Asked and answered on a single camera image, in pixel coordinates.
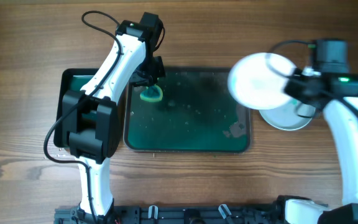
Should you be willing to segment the small black water tray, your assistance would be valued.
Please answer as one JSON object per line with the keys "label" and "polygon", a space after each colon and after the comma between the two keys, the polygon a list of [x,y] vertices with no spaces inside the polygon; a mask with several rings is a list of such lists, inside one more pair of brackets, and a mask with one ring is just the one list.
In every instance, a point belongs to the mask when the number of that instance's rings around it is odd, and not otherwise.
{"label": "small black water tray", "polygon": [[[56,120],[62,116],[62,99],[64,94],[68,90],[79,91],[83,85],[87,84],[92,79],[97,71],[97,68],[68,68],[62,73]],[[126,91],[124,90],[117,105],[119,124],[115,127],[116,133],[114,133],[114,135],[117,136],[118,139],[121,139],[123,135],[124,111],[126,106],[125,99]]]}

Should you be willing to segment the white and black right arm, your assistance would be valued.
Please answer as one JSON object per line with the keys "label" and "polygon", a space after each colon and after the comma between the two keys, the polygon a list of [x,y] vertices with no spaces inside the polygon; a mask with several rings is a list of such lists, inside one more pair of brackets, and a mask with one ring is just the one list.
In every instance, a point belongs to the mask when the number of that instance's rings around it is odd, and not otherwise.
{"label": "white and black right arm", "polygon": [[285,202],[286,223],[358,223],[358,75],[293,74],[284,92],[323,112],[334,138],[342,175],[342,206],[328,209],[306,199]]}

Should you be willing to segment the green and yellow sponge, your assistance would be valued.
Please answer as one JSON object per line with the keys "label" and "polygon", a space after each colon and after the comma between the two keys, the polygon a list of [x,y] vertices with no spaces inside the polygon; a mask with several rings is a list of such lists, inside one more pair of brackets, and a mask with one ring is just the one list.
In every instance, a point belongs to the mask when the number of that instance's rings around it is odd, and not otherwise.
{"label": "green and yellow sponge", "polygon": [[156,103],[162,100],[163,91],[158,85],[149,86],[140,93],[140,98],[149,103]]}

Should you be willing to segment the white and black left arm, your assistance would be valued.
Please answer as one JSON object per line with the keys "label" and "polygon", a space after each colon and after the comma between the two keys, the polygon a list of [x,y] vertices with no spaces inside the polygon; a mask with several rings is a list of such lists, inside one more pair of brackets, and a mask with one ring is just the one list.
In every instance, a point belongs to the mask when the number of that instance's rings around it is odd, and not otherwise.
{"label": "white and black left arm", "polygon": [[154,56],[164,35],[163,22],[155,14],[145,14],[139,23],[123,21],[112,36],[115,43],[109,55],[91,80],[62,96],[58,146],[69,149],[80,169],[80,221],[112,219],[109,160],[121,137],[117,104],[128,83],[150,87],[164,77],[162,59]]}

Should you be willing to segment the large dark serving tray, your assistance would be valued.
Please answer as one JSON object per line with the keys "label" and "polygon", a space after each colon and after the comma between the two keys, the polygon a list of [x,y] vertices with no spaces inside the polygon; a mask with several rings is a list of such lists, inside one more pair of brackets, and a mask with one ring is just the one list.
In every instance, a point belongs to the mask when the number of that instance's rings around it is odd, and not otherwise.
{"label": "large dark serving tray", "polygon": [[127,89],[124,143],[137,152],[242,153],[252,140],[250,109],[227,87],[228,68],[166,67],[157,85],[162,100],[141,99],[145,87]]}

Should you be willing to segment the white plate with green stain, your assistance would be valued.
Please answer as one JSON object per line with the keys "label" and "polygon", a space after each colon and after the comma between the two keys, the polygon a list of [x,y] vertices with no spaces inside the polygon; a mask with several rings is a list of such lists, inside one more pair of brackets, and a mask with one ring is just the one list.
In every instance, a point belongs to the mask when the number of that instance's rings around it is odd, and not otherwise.
{"label": "white plate with green stain", "polygon": [[274,128],[296,131],[307,126],[316,113],[313,106],[292,99],[288,103],[271,110],[260,110],[261,117]]}

